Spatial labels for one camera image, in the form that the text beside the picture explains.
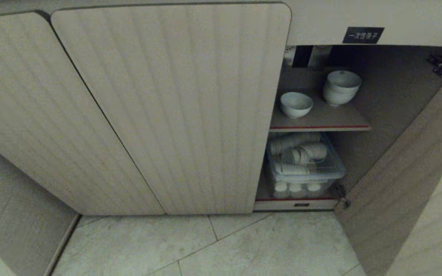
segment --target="cabinet panel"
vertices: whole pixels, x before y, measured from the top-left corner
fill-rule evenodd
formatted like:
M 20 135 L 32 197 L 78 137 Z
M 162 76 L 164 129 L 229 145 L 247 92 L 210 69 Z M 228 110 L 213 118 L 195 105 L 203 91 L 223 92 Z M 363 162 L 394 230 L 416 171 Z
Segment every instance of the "cabinet panel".
M 163 213 L 36 13 L 0 16 L 0 153 L 82 214 Z
M 52 23 L 169 214 L 253 209 L 284 4 L 63 10 Z

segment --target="wood grain cabinet door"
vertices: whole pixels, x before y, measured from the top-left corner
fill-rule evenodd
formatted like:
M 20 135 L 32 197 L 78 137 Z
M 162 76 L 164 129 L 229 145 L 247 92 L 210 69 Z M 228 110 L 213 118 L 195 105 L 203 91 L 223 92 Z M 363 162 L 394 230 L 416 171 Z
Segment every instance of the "wood grain cabinet door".
M 81 214 L 164 213 L 37 13 L 0 16 L 0 153 Z
M 335 213 L 369 276 L 442 275 L 442 88 Z
M 169 214 L 252 212 L 290 19 L 282 3 L 51 16 Z

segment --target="white tile floor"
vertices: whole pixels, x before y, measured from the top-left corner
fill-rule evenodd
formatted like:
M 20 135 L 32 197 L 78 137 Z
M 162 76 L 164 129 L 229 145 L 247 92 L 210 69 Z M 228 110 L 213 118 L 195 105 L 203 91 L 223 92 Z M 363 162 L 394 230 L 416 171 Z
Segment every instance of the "white tile floor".
M 82 217 L 53 275 L 363 276 L 333 213 Z

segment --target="plastic storage box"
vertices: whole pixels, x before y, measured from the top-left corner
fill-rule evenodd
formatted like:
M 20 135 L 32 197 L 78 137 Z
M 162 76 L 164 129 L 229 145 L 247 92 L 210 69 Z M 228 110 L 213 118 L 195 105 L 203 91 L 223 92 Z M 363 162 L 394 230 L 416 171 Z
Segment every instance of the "plastic storage box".
M 332 183 L 342 178 L 346 169 L 325 133 L 321 133 L 321 142 L 327 148 L 327 156 L 322 161 L 312 163 L 312 169 L 303 175 L 284 175 L 277 173 L 275 162 L 280 161 L 279 155 L 271 155 L 267 149 L 265 171 L 267 174 L 268 191 L 276 199 L 316 198 L 325 194 Z

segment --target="black label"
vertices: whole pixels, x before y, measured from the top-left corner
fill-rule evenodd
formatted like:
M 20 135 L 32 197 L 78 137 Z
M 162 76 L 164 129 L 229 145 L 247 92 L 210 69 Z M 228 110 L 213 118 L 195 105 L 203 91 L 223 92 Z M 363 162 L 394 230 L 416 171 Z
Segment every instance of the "black label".
M 347 27 L 342 43 L 352 44 L 376 44 L 383 33 L 384 28 L 376 27 Z

